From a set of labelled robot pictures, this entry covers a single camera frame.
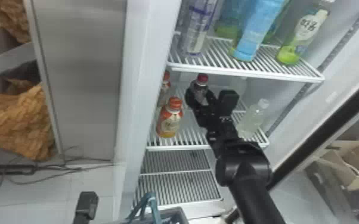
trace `wire shelf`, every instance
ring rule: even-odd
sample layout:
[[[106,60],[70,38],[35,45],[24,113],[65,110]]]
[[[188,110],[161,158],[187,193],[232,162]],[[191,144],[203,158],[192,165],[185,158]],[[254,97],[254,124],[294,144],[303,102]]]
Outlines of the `wire shelf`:
[[[208,36],[206,50],[199,58],[183,57],[177,51],[179,34],[174,34],[167,65],[173,71],[254,77],[259,79],[288,80],[320,83],[324,76],[300,59],[294,66],[284,66],[275,60],[278,46],[261,45],[253,61],[245,63],[227,54],[231,41]]]
[[[141,175],[134,203],[150,191],[156,193],[159,206],[221,200],[211,171]]]
[[[237,125],[245,113],[233,113],[234,124]],[[184,110],[184,116],[181,119],[180,127],[173,138],[161,138],[156,133],[158,111],[154,116],[154,121],[147,137],[146,149],[148,150],[189,150],[189,149],[208,149],[210,148],[206,139],[206,129],[200,128],[191,111]],[[259,129],[251,139],[261,148],[266,148],[270,142],[264,132]]]
[[[168,173],[191,170],[210,170],[204,150],[146,150],[141,173]]]

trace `blue bottle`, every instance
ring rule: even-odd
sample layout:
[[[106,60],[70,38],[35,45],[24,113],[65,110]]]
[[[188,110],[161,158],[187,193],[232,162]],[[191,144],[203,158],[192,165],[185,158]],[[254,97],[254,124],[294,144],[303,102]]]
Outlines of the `blue bottle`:
[[[241,61],[252,61],[285,0],[250,0],[243,20],[243,34],[233,40],[229,54]]]

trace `bottle cap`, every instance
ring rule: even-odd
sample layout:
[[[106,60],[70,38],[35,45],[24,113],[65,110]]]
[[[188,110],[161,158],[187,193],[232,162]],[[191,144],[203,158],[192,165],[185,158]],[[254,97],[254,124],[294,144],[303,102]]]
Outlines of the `bottle cap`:
[[[168,106],[172,109],[179,110],[182,107],[182,100],[178,97],[170,97],[168,100]]]
[[[207,76],[207,74],[204,73],[199,73],[197,75],[197,81],[198,82],[202,82],[202,83],[206,83],[209,80],[209,76]]]
[[[267,99],[260,99],[258,102],[258,106],[267,109],[267,107],[270,105],[270,102]]]
[[[170,72],[169,71],[165,71],[164,72],[164,78],[163,78],[163,81],[167,81],[170,79]]]

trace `orange juice bottle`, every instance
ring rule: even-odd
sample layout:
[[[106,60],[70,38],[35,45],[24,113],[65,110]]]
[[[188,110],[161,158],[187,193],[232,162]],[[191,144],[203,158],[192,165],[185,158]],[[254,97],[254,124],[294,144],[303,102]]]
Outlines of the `orange juice bottle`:
[[[178,97],[170,97],[168,103],[160,110],[156,126],[157,134],[162,138],[174,137],[180,127],[182,116],[182,100]]]

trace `red bottle cap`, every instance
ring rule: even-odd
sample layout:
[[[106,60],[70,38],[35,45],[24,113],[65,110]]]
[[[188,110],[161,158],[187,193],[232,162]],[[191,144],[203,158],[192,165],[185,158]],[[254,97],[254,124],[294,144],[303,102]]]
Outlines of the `red bottle cap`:
[[[197,81],[198,82],[202,82],[202,83],[206,83],[209,80],[209,76],[207,76],[207,74],[204,73],[199,73],[197,75]]]
[[[182,100],[178,97],[170,97],[168,100],[168,106],[172,109],[179,110],[182,106]]]
[[[167,81],[167,80],[169,80],[169,79],[170,79],[170,72],[166,70],[166,71],[164,72],[164,78],[163,78],[163,80],[164,80],[164,81]]]

